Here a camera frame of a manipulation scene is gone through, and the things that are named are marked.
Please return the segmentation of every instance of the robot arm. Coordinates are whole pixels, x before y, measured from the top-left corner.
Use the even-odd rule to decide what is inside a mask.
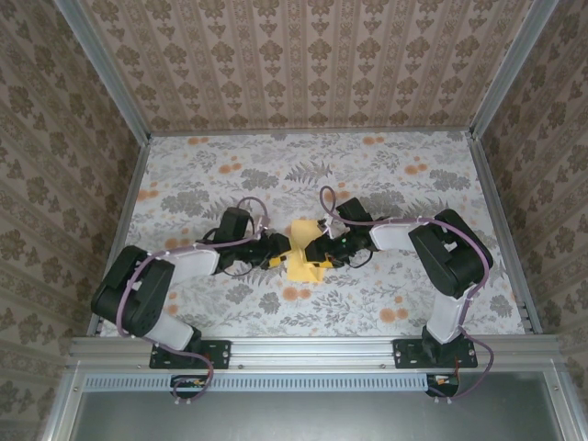
[[[235,260],[262,269],[278,266],[285,260],[290,245],[288,237],[283,234],[259,230],[258,227],[258,237],[243,243],[250,219],[246,210],[229,208],[223,213],[220,226],[199,241],[202,248],[195,244],[149,262],[131,287],[124,305],[123,329],[175,351],[200,353],[201,332],[164,311],[167,291],[170,285],[188,278],[218,274]],[[92,298],[93,313],[116,322],[122,294],[136,268],[147,257],[148,253],[136,246],[122,250]]]
[[[344,220],[370,222],[357,198],[336,208]],[[466,234],[482,250],[488,267],[492,255],[452,209],[445,209],[435,219]],[[416,252],[424,270],[437,288],[431,318],[424,328],[424,345],[433,360],[441,356],[442,345],[454,341],[461,334],[459,319],[467,294],[484,276],[483,263],[476,251],[459,235],[433,223],[383,223],[376,226],[346,224],[348,232],[331,238],[327,234],[309,244],[306,258],[317,266],[340,267],[360,250],[370,252],[405,250]]]
[[[356,198],[337,207],[337,211],[344,220],[372,221]],[[455,211],[446,209],[435,218],[465,233],[483,251],[488,266],[492,266],[488,249]],[[203,248],[187,247],[180,253],[162,255],[149,262],[139,281],[131,287],[124,305],[123,329],[175,351],[199,354],[201,332],[164,311],[167,291],[171,284],[188,278],[217,274],[235,260],[264,269],[285,260],[290,250],[286,236],[262,230],[256,240],[243,243],[250,219],[245,210],[227,209],[220,226],[199,241]],[[433,223],[346,226],[349,231],[338,237],[323,234],[311,242],[305,249],[307,260],[317,266],[340,267],[349,265],[350,257],[364,249],[372,253],[392,249],[416,252],[439,291],[435,295],[433,314],[423,330],[423,349],[434,364],[447,358],[447,354],[451,356],[451,351],[447,349],[452,342],[463,338],[459,320],[467,294],[484,276],[484,267],[476,251],[459,235]],[[122,293],[136,268],[147,257],[147,252],[136,246],[127,246],[122,250],[92,298],[93,313],[116,322]]]

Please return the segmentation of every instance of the black mounting bracket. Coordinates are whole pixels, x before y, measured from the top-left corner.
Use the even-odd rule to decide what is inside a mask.
[[[201,340],[198,352],[210,360],[215,370],[228,369],[229,362],[231,361],[231,340]],[[177,356],[154,345],[151,352],[151,359],[149,360],[149,368],[206,369],[207,367],[201,360],[188,356]]]
[[[441,356],[431,357],[431,348],[423,338],[399,338],[392,341],[394,364],[397,369],[418,368],[477,368],[478,358],[474,344],[463,335],[451,343],[439,345]]]

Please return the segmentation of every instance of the floral tablecloth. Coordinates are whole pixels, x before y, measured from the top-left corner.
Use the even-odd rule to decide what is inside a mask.
[[[338,201],[358,197],[374,218],[456,210],[495,260],[467,329],[524,331],[461,132],[154,138],[127,243],[152,251],[192,243],[250,195],[266,202],[271,227],[288,234],[293,219],[322,217],[318,191],[325,184]],[[250,209],[260,213],[254,203]],[[284,266],[195,277],[172,286],[165,307],[210,336],[420,334],[434,293],[415,253],[388,251],[360,269],[326,270],[322,284],[288,282]],[[105,323],[102,334],[116,330]]]

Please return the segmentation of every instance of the patterned wallpaper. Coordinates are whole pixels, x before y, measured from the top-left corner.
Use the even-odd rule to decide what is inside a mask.
[[[588,2],[561,1],[483,144],[545,331],[588,403]]]
[[[51,408],[137,150],[52,1],[0,2],[0,439]]]
[[[531,0],[83,0],[151,131],[467,126]]]

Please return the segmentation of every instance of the metal grille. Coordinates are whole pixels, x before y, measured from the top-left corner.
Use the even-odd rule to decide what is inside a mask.
[[[169,391],[171,374],[92,374],[84,391]],[[215,376],[210,391],[418,391],[427,390],[425,374],[232,374]]]

